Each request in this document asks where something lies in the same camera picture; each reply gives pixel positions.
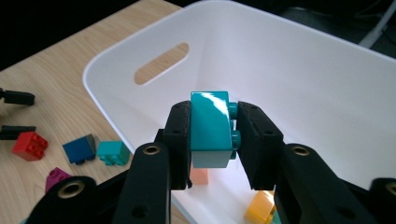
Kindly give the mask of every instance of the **oval handle cutout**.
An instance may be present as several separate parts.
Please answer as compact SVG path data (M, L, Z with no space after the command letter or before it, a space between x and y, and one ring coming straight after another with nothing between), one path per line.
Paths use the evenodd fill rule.
M189 52L189 45L181 43L140 67L134 74L134 83L143 85L166 69L184 59Z

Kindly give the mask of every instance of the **yellow block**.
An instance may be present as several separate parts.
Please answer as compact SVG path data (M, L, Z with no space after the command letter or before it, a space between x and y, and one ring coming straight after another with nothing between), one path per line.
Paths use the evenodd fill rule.
M245 218L254 224L270 224L275 210L274 192L260 190L250 203Z

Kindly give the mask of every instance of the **red toy brick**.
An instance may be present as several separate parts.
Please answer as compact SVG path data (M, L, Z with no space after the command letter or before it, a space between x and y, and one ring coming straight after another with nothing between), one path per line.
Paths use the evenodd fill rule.
M47 140L35 132L20 133L12 153L26 161L39 161L48 145Z
M52 186L66 178L69 178L70 176L71 175L67 172L55 167L55 169L51 170L47 176L46 193L50 190L50 188L52 188Z

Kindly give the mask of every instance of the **black object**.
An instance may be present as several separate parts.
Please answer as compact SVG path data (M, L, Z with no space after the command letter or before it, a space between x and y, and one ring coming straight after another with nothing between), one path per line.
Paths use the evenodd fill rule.
M35 96L29 92L23 91L3 91L0 88L0 99L4 98L5 104L14 105L34 105Z
M2 125L0 129L0 140L16 140L20 133L34 132L35 126L8 126Z
M88 177L72 179L92 186L84 190L69 179L56 184L27 223L170 223L170 190L190 184L191 157L183 149L189 141L189 105L174 105L165 129L136 150L129 171L97 187ZM378 178L370 190L343 181L313 148L285 145L283 134L255 105L238 103L237 129L242 135L238 154L250 186L276 186L282 223L394 223L396 179ZM65 191L74 196L62 198Z

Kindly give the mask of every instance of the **teal block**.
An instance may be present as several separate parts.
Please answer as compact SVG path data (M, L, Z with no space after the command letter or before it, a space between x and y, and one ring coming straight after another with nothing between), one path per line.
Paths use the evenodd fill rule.
M237 104L230 103L227 91L191 93L192 164L195 168L225 168L240 145L240 135L233 130Z
M121 141L104 141L99 144L96 155L106 165L125 165L131 151Z

